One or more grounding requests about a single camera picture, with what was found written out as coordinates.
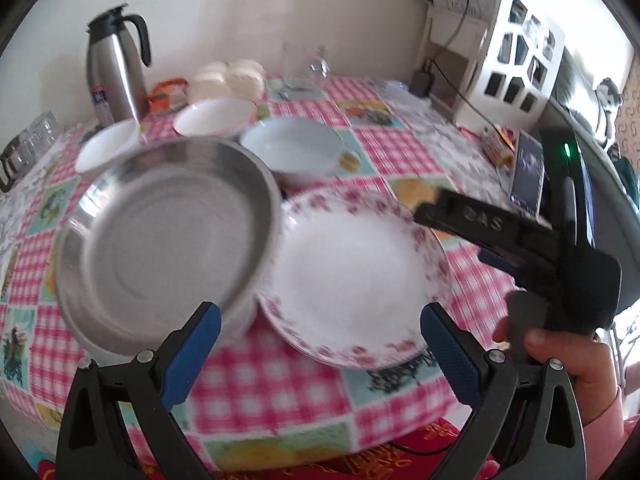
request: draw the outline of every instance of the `white wall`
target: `white wall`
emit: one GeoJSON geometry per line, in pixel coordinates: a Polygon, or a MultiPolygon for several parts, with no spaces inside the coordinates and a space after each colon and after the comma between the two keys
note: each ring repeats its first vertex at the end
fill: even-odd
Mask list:
{"type": "Polygon", "coordinates": [[[39,0],[0,57],[0,146],[43,111],[64,124],[91,114],[86,24],[122,2],[148,25],[149,89],[212,60],[276,71],[283,40],[324,44],[334,73],[406,78],[426,12],[421,0],[39,0]]]}
{"type": "Polygon", "coordinates": [[[634,56],[624,32],[601,0],[538,0],[564,30],[565,47],[595,86],[610,77],[622,92],[634,56]]]}

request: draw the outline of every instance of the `human hand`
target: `human hand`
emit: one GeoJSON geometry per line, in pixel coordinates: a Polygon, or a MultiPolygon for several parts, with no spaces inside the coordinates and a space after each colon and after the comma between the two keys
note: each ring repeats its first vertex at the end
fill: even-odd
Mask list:
{"type": "MultiPolygon", "coordinates": [[[[494,341],[507,341],[508,333],[509,318],[503,317],[495,327],[494,341]]],[[[541,363],[552,357],[560,359],[566,372],[576,377],[574,393],[583,426],[596,420],[616,400],[618,382],[607,344],[583,335],[530,328],[524,347],[541,363]]]]}

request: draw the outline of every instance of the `thermos lid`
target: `thermos lid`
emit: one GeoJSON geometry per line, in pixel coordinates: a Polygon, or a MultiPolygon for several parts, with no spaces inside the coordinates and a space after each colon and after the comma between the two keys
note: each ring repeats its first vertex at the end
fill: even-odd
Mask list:
{"type": "Polygon", "coordinates": [[[121,4],[113,9],[98,14],[88,24],[89,44],[94,44],[111,34],[117,34],[125,28],[122,20],[122,9],[129,4],[121,4]]]}

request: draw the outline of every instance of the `smartphone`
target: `smartphone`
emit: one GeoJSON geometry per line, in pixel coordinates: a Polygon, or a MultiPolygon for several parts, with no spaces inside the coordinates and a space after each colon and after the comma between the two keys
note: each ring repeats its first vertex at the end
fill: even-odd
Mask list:
{"type": "Polygon", "coordinates": [[[527,132],[520,130],[516,140],[516,163],[509,192],[511,202],[537,217],[544,177],[545,159],[542,144],[527,132]]]}

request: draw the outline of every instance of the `pink sleeve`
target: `pink sleeve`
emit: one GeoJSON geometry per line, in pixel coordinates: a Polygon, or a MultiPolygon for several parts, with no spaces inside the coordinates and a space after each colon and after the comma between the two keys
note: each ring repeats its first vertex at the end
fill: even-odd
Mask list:
{"type": "Polygon", "coordinates": [[[583,428],[588,480],[600,478],[607,470],[637,421],[637,417],[623,420],[622,397],[618,388],[616,400],[607,411],[583,428]]]}

